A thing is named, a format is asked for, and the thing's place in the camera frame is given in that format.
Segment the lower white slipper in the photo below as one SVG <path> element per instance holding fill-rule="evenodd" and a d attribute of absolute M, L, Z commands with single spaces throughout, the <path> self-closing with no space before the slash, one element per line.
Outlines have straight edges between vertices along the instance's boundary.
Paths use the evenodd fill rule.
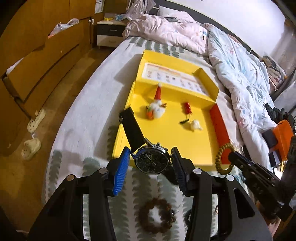
<path fill-rule="evenodd" d="M 22 158 L 24 160 L 31 159 L 36 154 L 36 152 L 39 151 L 40 148 L 41 148 L 41 141 L 38 138 L 26 140 L 24 142 L 24 146 L 21 151 Z"/>

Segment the red three-ball hair clip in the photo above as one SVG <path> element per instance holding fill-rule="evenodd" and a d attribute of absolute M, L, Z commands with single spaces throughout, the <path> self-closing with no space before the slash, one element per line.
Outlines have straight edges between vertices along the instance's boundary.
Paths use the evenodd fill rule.
<path fill-rule="evenodd" d="M 185 115 L 191 115 L 192 111 L 191 111 L 191 106 L 190 106 L 189 102 L 184 102 L 182 105 L 183 105 L 183 111 L 184 111 Z"/>

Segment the white plush bunny clip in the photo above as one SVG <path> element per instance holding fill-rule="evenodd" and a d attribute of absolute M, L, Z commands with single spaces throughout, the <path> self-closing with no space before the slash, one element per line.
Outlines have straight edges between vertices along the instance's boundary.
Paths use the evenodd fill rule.
<path fill-rule="evenodd" d="M 150 105 L 146 107 L 146 116 L 149 120 L 161 118 L 166 111 L 166 103 L 162 103 L 161 100 L 154 100 Z"/>

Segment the white plastic bag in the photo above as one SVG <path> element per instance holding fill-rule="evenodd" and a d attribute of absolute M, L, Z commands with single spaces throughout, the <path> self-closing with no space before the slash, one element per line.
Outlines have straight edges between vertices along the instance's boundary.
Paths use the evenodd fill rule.
<path fill-rule="evenodd" d="M 68 23 L 66 24 L 62 24 L 62 23 L 58 23 L 52 30 L 52 32 L 48 35 L 48 38 L 53 37 L 54 35 L 58 34 L 59 32 L 62 32 L 76 24 L 79 23 L 79 20 L 77 18 L 73 18 L 71 19 Z"/>

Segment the dark navy box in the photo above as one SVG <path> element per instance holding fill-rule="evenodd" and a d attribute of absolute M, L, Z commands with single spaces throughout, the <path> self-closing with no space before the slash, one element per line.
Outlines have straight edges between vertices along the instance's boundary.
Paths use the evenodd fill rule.
<path fill-rule="evenodd" d="M 269 149 L 274 148 L 278 144 L 278 140 L 272 130 L 266 130 L 263 132 L 262 137 L 267 143 Z"/>

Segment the white slipper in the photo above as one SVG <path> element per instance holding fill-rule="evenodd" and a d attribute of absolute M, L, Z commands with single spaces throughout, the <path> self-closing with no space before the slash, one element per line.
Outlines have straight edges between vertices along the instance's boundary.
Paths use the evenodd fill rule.
<path fill-rule="evenodd" d="M 30 119 L 30 121 L 28 122 L 27 131 L 29 133 L 34 133 L 35 130 L 38 128 L 39 124 L 41 123 L 41 121 L 44 119 L 45 115 L 46 115 L 46 111 L 44 108 L 42 108 L 37 114 L 36 118 L 34 120 Z"/>
<path fill-rule="evenodd" d="M 39 151 L 40 148 L 41 148 L 41 141 L 38 138 L 26 140 L 24 142 L 24 146 L 21 151 L 22 158 L 24 160 L 31 159 L 36 154 L 36 152 Z"/>

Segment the yellow and red cardboard box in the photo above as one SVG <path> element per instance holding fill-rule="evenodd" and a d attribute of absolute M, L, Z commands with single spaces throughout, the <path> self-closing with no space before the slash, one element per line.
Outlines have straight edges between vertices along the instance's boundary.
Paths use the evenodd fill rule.
<path fill-rule="evenodd" d="M 158 83 L 162 84 L 161 101 L 166 111 L 161 118 L 149 120 L 146 107 L 154 101 Z M 145 138 L 168 149 L 177 147 L 181 156 L 195 167 L 214 171 L 219 148 L 230 141 L 217 105 L 219 88 L 203 68 L 176 57 L 145 50 L 137 76 L 132 84 L 125 109 L 132 108 Z M 189 102 L 191 115 L 185 115 L 183 103 Z M 188 130 L 180 121 L 198 120 L 202 131 Z M 130 149 L 120 123 L 112 156 L 118 157 L 124 147 Z"/>

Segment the wooden wardrobe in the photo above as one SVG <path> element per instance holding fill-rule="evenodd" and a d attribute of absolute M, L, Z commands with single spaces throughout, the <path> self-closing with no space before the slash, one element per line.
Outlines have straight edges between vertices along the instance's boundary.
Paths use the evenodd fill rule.
<path fill-rule="evenodd" d="M 90 45 L 95 1 L 1 1 L 1 155 Z M 79 23 L 48 38 L 58 24 Z"/>

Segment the dark white nightstand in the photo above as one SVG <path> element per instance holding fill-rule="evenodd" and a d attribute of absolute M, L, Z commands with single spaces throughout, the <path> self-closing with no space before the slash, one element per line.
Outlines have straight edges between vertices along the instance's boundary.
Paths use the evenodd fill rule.
<path fill-rule="evenodd" d="M 126 24 L 121 21 L 99 21 L 94 28 L 94 42 L 98 47 L 117 48 L 124 40 Z"/>

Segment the orange box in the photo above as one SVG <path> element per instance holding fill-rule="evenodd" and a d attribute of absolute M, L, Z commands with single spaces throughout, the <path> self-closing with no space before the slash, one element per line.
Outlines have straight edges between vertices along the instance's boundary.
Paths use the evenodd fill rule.
<path fill-rule="evenodd" d="M 287 120 L 280 121 L 273 129 L 273 134 L 277 140 L 277 144 L 271 148 L 272 151 L 278 151 L 280 160 L 286 161 L 287 154 L 290 149 L 291 138 L 295 135 Z"/>

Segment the patterned pillow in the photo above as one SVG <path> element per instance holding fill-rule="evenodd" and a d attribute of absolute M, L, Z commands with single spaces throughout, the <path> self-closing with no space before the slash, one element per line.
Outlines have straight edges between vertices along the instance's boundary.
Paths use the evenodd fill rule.
<path fill-rule="evenodd" d="M 270 81 L 273 83 L 273 86 L 279 89 L 284 83 L 287 75 L 281 66 L 270 56 L 264 55 L 262 61 L 266 65 L 267 73 Z"/>

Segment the red santa hat clip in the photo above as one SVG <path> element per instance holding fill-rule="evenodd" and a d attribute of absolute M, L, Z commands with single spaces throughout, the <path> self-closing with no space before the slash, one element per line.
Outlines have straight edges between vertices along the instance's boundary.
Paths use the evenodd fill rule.
<path fill-rule="evenodd" d="M 154 101 L 161 101 L 161 91 L 162 91 L 162 84 L 158 83 L 156 93 L 154 96 Z"/>

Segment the white and pink duvet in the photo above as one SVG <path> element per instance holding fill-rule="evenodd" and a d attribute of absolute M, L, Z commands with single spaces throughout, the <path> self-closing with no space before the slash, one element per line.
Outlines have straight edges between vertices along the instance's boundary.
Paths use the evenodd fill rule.
<path fill-rule="evenodd" d="M 267 68 L 257 57 L 219 28 L 209 23 L 200 25 L 184 11 L 162 16 L 143 14 L 131 20 L 122 35 L 141 36 L 209 58 L 219 81 L 230 92 L 234 115 L 252 161 L 272 169 L 262 133 L 276 126 L 265 107 L 272 108 L 274 103 L 269 95 Z"/>

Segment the black strap wrist watch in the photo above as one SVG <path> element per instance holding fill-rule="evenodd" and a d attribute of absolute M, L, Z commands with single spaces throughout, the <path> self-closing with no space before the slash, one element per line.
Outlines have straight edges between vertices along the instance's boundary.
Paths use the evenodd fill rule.
<path fill-rule="evenodd" d="M 168 149 L 160 143 L 153 144 L 144 137 L 132 108 L 129 107 L 119 114 L 119 122 L 123 125 L 130 145 L 130 154 L 138 170 L 148 175 L 165 175 L 173 169 Z"/>

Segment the upper white slipper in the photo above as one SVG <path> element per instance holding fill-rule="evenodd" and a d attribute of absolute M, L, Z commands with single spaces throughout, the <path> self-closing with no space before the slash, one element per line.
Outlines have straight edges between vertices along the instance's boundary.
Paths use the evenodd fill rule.
<path fill-rule="evenodd" d="M 34 120 L 30 119 L 30 121 L 28 122 L 27 131 L 29 133 L 34 133 L 35 130 L 38 128 L 39 124 L 41 123 L 41 121 L 44 119 L 45 115 L 46 115 L 46 111 L 44 108 L 42 108 L 37 114 L 36 118 Z"/>

